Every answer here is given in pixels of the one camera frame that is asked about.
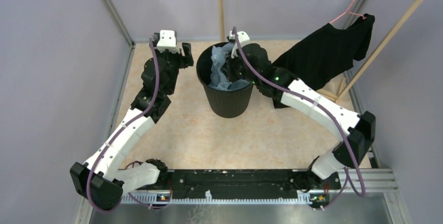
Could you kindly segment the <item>black trash bin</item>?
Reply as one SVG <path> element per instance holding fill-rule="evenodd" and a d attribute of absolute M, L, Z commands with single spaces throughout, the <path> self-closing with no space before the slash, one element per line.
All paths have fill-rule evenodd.
<path fill-rule="evenodd" d="M 227 43 L 228 42 L 221 42 L 214 44 L 213 46 L 223 46 Z M 210 107 L 215 114 L 228 119 L 238 117 L 248 107 L 253 85 L 249 84 L 246 87 L 235 91 L 220 91 L 211 88 L 209 84 L 211 83 L 211 50 L 213 46 L 208 47 L 199 56 L 196 62 L 197 77 L 204 87 Z"/>

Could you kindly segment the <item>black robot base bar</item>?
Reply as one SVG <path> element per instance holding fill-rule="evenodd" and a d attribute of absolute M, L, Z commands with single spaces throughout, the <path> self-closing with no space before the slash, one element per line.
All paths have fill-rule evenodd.
<path fill-rule="evenodd" d="M 297 169 L 176 169 L 141 190 L 165 190 L 172 193 L 173 199 L 202 199 L 210 192 L 213 199 L 262 200 L 295 199 L 302 193 L 325 193 L 340 188 L 336 172 L 322 180 L 311 171 Z"/>

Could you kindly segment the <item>blue plastic trash bag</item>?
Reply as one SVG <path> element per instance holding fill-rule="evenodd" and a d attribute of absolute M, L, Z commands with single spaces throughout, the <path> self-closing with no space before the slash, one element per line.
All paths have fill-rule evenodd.
<path fill-rule="evenodd" d="M 222 71 L 222 67 L 226 64 L 226 60 L 230 55 L 233 47 L 234 47 L 233 43 L 227 43 L 223 46 L 212 47 L 211 50 L 212 66 L 210 74 L 211 83 L 209 84 L 211 88 L 220 91 L 235 91 L 242 89 L 250 84 L 249 82 L 243 79 L 231 82 L 228 80 L 226 74 L 223 73 Z"/>

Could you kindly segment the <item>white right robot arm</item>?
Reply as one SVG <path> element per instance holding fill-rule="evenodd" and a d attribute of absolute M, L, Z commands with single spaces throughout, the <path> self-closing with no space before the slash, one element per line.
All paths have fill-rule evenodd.
<path fill-rule="evenodd" d="M 222 70 L 230 80 L 244 80 L 263 96 L 305 114 L 339 140 L 311 165 L 306 181 L 312 188 L 321 188 L 332 173 L 342 168 L 357 169 L 374 142 L 374 114 L 345 109 L 317 93 L 290 71 L 272 66 L 267 51 L 257 43 L 234 44 L 228 50 Z"/>

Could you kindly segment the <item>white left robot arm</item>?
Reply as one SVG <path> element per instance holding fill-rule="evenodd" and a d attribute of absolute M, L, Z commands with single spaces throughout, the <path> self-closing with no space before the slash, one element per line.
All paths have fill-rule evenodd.
<path fill-rule="evenodd" d="M 124 119 L 102 146 L 85 162 L 76 162 L 70 175 L 76 192 L 94 210 L 110 213 L 124 195 L 143 186 L 161 189 L 167 184 L 167 166 L 158 159 L 121 169 L 120 166 L 141 137 L 160 120 L 171 104 L 180 69 L 193 66 L 191 44 L 165 45 L 150 42 L 152 58 L 144 65 L 143 86 Z"/>

